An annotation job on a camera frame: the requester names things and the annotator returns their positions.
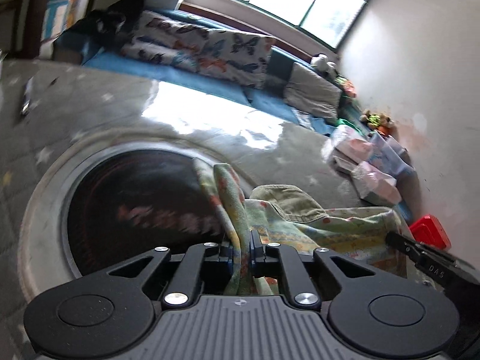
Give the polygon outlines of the butterfly print pillow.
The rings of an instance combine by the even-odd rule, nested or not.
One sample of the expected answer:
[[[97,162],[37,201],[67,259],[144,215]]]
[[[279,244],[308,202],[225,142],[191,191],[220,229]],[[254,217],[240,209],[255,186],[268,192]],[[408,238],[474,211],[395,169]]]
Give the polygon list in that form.
[[[276,39],[258,33],[209,29],[198,73],[255,89],[264,87]]]

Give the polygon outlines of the pink tissue pack front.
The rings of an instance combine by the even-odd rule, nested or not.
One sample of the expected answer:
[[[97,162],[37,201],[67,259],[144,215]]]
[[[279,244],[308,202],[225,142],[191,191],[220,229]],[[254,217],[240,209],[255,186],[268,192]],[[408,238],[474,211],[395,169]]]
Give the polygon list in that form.
[[[351,172],[352,183],[360,199],[375,206],[395,206],[402,201],[396,179],[380,172],[370,163],[361,162]]]

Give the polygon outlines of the clear storage box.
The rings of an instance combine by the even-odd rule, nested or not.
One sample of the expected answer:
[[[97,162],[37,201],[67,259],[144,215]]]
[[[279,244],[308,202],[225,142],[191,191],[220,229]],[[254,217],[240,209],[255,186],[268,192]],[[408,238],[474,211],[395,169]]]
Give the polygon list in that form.
[[[373,132],[369,142],[373,146],[373,152],[367,162],[380,172],[393,176],[396,180],[415,174],[415,169],[404,161],[379,133]]]

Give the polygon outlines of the green patterned children's garment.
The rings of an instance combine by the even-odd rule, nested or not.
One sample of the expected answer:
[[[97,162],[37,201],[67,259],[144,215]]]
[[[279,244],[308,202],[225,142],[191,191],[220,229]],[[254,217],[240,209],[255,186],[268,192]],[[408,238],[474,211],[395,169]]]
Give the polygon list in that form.
[[[324,209],[302,189],[290,184],[267,184],[246,197],[238,174],[227,163],[193,162],[201,190],[233,246],[233,274],[228,295],[272,294],[266,279],[254,279],[249,267],[250,239],[258,232],[262,243],[277,242],[308,255],[318,247],[405,277],[406,259],[385,243],[389,231],[405,234],[406,222],[389,207]]]

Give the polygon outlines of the pink tissue pack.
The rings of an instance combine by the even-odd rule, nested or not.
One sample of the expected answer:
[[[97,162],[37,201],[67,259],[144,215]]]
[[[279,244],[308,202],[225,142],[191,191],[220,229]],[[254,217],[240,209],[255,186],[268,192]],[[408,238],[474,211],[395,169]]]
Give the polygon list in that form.
[[[341,124],[330,135],[333,147],[355,166],[367,162],[374,153],[374,145],[353,127]]]
[[[380,172],[370,163],[361,162],[351,172],[352,183],[360,199],[375,206],[395,206],[402,201],[396,179]]]

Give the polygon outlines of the red plastic box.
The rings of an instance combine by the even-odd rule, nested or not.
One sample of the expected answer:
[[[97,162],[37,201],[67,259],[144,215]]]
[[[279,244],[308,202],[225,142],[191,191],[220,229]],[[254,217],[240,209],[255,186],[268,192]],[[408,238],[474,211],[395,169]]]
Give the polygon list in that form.
[[[432,214],[421,217],[410,225],[409,229],[417,242],[423,242],[440,250],[449,250],[452,247],[442,224]]]

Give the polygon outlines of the white plush toy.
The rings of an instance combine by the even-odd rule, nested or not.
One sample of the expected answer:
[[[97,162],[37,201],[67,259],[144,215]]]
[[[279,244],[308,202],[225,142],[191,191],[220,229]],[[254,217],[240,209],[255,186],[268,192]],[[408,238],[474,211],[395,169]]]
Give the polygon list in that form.
[[[319,54],[313,56],[310,65],[319,74],[327,75],[333,78],[336,78],[338,75],[336,63],[329,61],[327,55]]]

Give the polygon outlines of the dark clothes pile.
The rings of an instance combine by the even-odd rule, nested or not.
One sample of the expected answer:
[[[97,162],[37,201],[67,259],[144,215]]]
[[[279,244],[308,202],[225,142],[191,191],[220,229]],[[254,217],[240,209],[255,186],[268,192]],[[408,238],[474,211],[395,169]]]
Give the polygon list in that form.
[[[104,46],[113,42],[119,33],[130,33],[144,11],[146,0],[119,0],[105,10],[92,10],[68,30],[86,35]]]

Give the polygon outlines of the grey cushion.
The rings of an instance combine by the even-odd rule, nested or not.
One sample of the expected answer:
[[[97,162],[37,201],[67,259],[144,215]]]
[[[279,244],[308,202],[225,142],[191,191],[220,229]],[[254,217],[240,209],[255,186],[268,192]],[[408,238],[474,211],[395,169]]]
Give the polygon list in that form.
[[[300,63],[294,63],[284,88],[285,103],[336,124],[343,91]]]

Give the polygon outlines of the brown plush toys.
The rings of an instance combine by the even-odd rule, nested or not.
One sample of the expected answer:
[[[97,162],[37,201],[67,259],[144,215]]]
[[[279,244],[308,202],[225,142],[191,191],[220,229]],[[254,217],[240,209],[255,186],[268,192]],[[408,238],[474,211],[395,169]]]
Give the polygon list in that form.
[[[395,123],[390,116],[384,113],[374,113],[370,110],[365,110],[360,115],[360,122],[384,137],[390,135],[395,129]]]

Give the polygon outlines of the blue sofa cover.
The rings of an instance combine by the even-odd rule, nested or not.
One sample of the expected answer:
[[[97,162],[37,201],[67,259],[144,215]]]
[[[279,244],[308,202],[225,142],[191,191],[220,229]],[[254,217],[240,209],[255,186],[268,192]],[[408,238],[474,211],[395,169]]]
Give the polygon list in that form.
[[[296,125],[302,125],[325,136],[330,135],[336,127],[336,124],[328,123],[323,117],[298,111],[283,102],[281,95],[287,84],[285,79],[291,73],[293,63],[298,59],[278,47],[273,48],[271,57],[273,65],[268,67],[268,82],[265,89],[248,88],[176,67],[127,58],[120,54],[118,41],[101,46],[95,42],[94,37],[88,35],[80,37],[80,54],[81,64],[85,67],[162,80],[226,98],[242,105],[252,106]]]

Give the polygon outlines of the pink tissue pack rear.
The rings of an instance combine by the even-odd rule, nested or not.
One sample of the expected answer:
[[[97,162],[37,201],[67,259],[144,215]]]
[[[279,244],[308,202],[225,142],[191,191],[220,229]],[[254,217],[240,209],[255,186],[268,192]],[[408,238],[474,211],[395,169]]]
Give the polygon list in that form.
[[[353,127],[341,124],[330,135],[333,147],[355,166],[367,162],[374,153],[374,145]]]

